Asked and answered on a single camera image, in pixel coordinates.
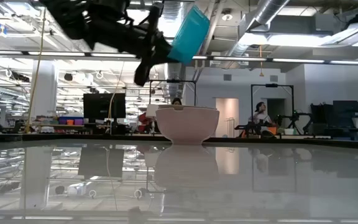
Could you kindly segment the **teal bowl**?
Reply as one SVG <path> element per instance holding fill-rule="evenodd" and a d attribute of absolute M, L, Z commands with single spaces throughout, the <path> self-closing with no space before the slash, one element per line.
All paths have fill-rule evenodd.
<path fill-rule="evenodd" d="M 208 34 L 209 25 L 209 19 L 194 5 L 183 20 L 167 57 L 189 64 L 202 46 Z"/>

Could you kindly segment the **purple storage bin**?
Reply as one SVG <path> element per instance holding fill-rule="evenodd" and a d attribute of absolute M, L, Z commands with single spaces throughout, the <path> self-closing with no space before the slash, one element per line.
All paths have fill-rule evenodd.
<path fill-rule="evenodd" d="M 81 126 L 84 123 L 84 118 L 80 116 L 61 116 L 58 122 L 62 125 Z"/>

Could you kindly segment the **black gantry frame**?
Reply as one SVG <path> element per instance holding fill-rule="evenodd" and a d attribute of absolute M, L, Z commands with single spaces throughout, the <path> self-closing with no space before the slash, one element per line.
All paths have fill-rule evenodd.
<path fill-rule="evenodd" d="M 151 97 L 152 97 L 152 89 L 155 88 L 156 86 L 152 86 L 153 82 L 164 82 L 164 83 L 192 83 L 193 84 L 193 92 L 194 92 L 194 106 L 196 106 L 197 104 L 197 91 L 196 91 L 196 81 L 194 80 L 180 80 L 180 79 L 167 79 L 167 80 L 149 80 L 149 104 L 151 104 Z"/>
<path fill-rule="evenodd" d="M 253 87 L 255 86 L 264 86 L 266 88 L 278 88 L 278 87 L 282 87 L 284 90 L 285 90 L 285 87 L 289 87 L 291 88 L 291 92 L 289 93 L 289 95 L 291 96 L 291 116 L 284 116 L 284 115 L 280 115 L 278 116 L 277 118 L 277 122 L 274 122 L 276 125 L 275 126 L 272 126 L 272 125 L 269 125 L 268 123 L 263 123 L 262 121 L 257 123 L 257 124 L 261 124 L 262 126 L 267 126 L 267 127 L 279 127 L 279 122 L 281 121 L 281 118 L 291 118 L 294 114 L 295 114 L 295 105 L 294 105 L 294 90 L 293 90 L 293 85 L 278 85 L 278 84 L 274 84 L 274 83 L 271 83 L 271 84 L 265 84 L 265 85 L 259 85 L 259 84 L 252 84 L 250 87 L 251 87 L 251 104 L 253 104 L 253 95 L 254 95 L 254 92 L 253 92 Z"/>

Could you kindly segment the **black equipment rack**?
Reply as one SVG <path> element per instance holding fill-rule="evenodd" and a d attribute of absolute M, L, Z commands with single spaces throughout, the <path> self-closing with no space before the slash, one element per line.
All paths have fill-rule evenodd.
<path fill-rule="evenodd" d="M 332 104 L 310 104 L 314 135 L 355 139 L 358 135 L 358 101 L 334 100 Z"/>

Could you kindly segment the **black monitor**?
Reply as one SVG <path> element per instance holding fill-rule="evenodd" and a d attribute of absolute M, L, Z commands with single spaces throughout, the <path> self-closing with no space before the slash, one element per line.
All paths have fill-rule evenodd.
<path fill-rule="evenodd" d="M 126 117 L 125 93 L 87 93 L 83 95 L 83 114 L 87 119 Z"/>

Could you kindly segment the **white box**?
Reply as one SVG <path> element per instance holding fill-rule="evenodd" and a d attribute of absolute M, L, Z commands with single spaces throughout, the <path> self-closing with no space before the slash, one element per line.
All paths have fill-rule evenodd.
<path fill-rule="evenodd" d="M 147 118 L 156 118 L 156 111 L 158 110 L 158 105 L 149 104 L 147 105 L 146 117 Z"/>

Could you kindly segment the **silver ventilation duct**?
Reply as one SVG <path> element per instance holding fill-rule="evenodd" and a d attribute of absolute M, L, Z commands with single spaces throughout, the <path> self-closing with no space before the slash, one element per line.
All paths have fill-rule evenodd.
<path fill-rule="evenodd" d="M 237 27 L 238 40 L 227 51 L 227 57 L 241 57 L 246 50 L 253 46 L 265 45 L 265 34 L 270 30 L 270 24 L 290 0 L 259 0 L 257 8 L 243 15 Z"/>

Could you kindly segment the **pale pink bowl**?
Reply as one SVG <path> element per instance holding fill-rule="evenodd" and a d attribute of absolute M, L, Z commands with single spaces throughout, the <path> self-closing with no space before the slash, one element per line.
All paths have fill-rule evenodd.
<path fill-rule="evenodd" d="M 216 108 L 162 105 L 156 112 L 161 134 L 177 145 L 201 145 L 216 132 Z"/>

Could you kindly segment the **long LED light bar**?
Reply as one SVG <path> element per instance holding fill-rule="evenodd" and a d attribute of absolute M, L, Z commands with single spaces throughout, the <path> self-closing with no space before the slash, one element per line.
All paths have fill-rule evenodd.
<path fill-rule="evenodd" d="M 37 59 L 38 51 L 0 50 L 0 58 L 26 58 Z M 139 61 L 135 55 L 119 53 L 93 53 L 93 52 L 42 52 L 42 60 L 105 60 L 105 61 Z M 263 58 L 263 57 L 227 57 L 196 55 L 193 60 L 228 61 L 228 62 L 262 62 L 262 63 L 303 63 L 323 65 L 353 65 L 358 66 L 358 60 L 321 60 L 305 58 Z"/>

